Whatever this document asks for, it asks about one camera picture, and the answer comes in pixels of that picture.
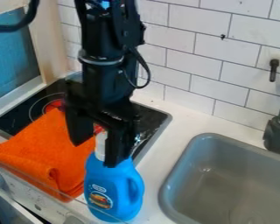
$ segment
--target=countertop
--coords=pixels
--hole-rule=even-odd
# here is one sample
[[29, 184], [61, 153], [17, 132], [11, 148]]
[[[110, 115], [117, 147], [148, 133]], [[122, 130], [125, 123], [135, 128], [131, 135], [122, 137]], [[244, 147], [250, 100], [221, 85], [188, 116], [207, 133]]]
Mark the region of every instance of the countertop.
[[[174, 223], [163, 214], [158, 205], [158, 190], [193, 137], [202, 133], [217, 133], [263, 148], [263, 132], [260, 130], [139, 93], [135, 93], [132, 100], [170, 114], [172, 121], [137, 166], [145, 183], [145, 194], [142, 210], [129, 223]], [[64, 206], [76, 211], [85, 209], [79, 203]]]

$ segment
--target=stovetop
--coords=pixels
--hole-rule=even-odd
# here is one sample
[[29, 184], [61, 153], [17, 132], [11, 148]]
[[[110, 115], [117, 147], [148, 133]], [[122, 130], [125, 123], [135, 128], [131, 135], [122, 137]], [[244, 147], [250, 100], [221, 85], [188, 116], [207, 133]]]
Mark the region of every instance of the stovetop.
[[[26, 101], [0, 117], [0, 135], [10, 138], [23, 130], [33, 121], [53, 108], [60, 108], [65, 93], [65, 80], [57, 80]], [[133, 152], [134, 162], [137, 164], [151, 145], [157, 140], [171, 117], [163, 112], [139, 105], [141, 143]]]

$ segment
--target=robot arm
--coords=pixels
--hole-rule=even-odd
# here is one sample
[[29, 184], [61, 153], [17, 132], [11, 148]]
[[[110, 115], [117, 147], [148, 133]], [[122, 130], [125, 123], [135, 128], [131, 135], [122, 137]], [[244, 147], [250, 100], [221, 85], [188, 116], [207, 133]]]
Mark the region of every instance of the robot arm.
[[[79, 80], [66, 82], [66, 123], [71, 141], [84, 143], [99, 124], [108, 132], [105, 146], [107, 167], [128, 158], [137, 142], [139, 114], [130, 102], [136, 88], [145, 88], [151, 71], [137, 51], [144, 43], [145, 27], [135, 0], [74, 0], [81, 24], [82, 64]], [[31, 0], [24, 19], [0, 25], [0, 32], [14, 32], [36, 16], [39, 0]], [[148, 74], [145, 85], [137, 85], [137, 64]]]

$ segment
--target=blue detergent bottle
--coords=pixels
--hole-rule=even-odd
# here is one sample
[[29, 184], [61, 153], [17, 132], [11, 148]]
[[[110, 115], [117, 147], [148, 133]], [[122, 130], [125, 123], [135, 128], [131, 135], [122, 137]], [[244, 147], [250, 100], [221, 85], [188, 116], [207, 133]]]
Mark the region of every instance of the blue detergent bottle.
[[98, 219], [107, 222], [129, 221], [139, 213], [143, 204], [144, 182], [131, 157], [116, 168], [103, 165], [107, 137], [106, 131], [96, 135], [95, 152], [90, 155], [86, 165], [85, 198], [91, 213]]

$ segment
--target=sink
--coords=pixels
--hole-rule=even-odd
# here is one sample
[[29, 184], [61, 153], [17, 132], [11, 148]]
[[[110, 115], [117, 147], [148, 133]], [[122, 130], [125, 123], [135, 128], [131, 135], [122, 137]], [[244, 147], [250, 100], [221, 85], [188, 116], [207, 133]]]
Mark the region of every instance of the sink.
[[280, 156], [217, 134], [196, 136], [158, 201], [177, 223], [280, 224]]

